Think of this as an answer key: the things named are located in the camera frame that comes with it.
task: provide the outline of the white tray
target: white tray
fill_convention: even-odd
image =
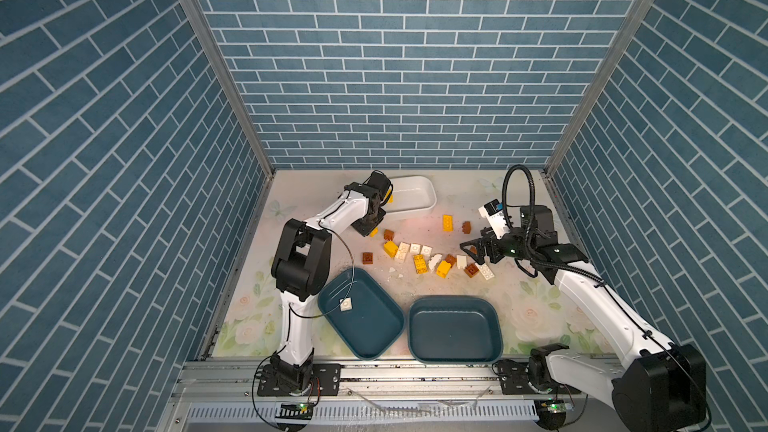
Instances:
[[[437,205],[432,181],[424,176],[392,179],[392,203],[384,207],[391,220],[428,216]]]

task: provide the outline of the white lego brick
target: white lego brick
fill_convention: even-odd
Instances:
[[[434,257],[429,259],[429,271],[434,272],[437,265],[442,260],[442,254],[435,254]]]
[[[411,248],[410,244],[406,244],[405,242],[400,242],[400,246],[397,248],[397,254],[395,254],[395,262],[400,262],[401,264],[406,261],[406,256],[408,255],[408,250]]]
[[[485,280],[491,280],[495,277],[493,272],[491,272],[490,267],[487,264],[478,265],[478,268],[480,269],[480,273],[483,277],[485,277]]]

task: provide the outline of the brown lego brick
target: brown lego brick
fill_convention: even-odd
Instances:
[[[480,272],[480,269],[478,268],[477,264],[469,264],[464,269],[464,272],[466,272],[470,277],[475,277],[475,274]]]

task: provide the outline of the vent grille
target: vent grille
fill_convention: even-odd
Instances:
[[[269,421],[279,411],[283,416],[292,415],[280,409],[283,402],[256,404],[259,413]],[[373,407],[365,402],[347,400],[323,400],[315,408],[312,424],[389,424],[402,422],[440,422],[470,420],[538,420],[532,400],[483,400],[478,404],[444,405],[434,401],[381,400]],[[242,402],[197,403],[190,407],[189,423],[257,423],[261,422],[251,404]],[[301,419],[280,419],[285,424],[305,424]]]

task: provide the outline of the yellow lego brick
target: yellow lego brick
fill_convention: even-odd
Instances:
[[[427,263],[424,262],[424,256],[421,254],[416,254],[413,256],[413,264],[416,266],[416,273],[417,274],[426,274],[428,272],[427,270]]]
[[[397,254],[397,244],[391,240],[387,241],[387,243],[384,244],[384,252],[386,252],[389,257],[395,258],[395,254]]]
[[[446,261],[442,261],[440,262],[440,265],[437,266],[436,274],[442,278],[446,278],[449,270],[451,270],[451,265],[448,264]]]

